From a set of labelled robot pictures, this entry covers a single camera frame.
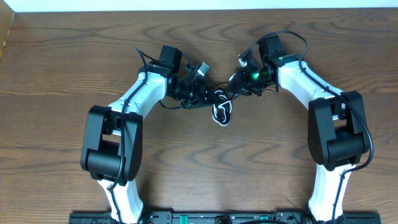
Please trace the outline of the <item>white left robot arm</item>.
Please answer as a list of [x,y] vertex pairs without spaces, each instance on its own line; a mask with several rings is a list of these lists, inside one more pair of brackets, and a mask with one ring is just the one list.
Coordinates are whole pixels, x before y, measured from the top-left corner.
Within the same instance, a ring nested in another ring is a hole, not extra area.
[[190,80],[177,76],[183,56],[178,48],[164,45],[158,59],[143,63],[136,82],[122,97],[88,112],[81,168],[106,192],[109,217],[116,223],[138,223],[144,208],[135,178],[142,162],[143,120],[154,105],[166,96],[187,109],[222,102],[206,84],[205,64],[185,67]]

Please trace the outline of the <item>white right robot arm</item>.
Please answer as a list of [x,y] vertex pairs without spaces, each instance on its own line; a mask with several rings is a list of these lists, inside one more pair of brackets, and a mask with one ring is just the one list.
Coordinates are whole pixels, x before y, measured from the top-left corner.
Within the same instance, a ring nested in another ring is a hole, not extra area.
[[351,173],[367,167],[374,143],[367,126],[363,97],[324,81],[304,61],[304,54],[286,54],[280,31],[267,34],[254,45],[257,62],[248,48],[229,78],[228,90],[237,95],[261,96],[268,86],[289,91],[308,111],[307,144],[317,165],[308,221],[338,223],[343,219],[343,197]]

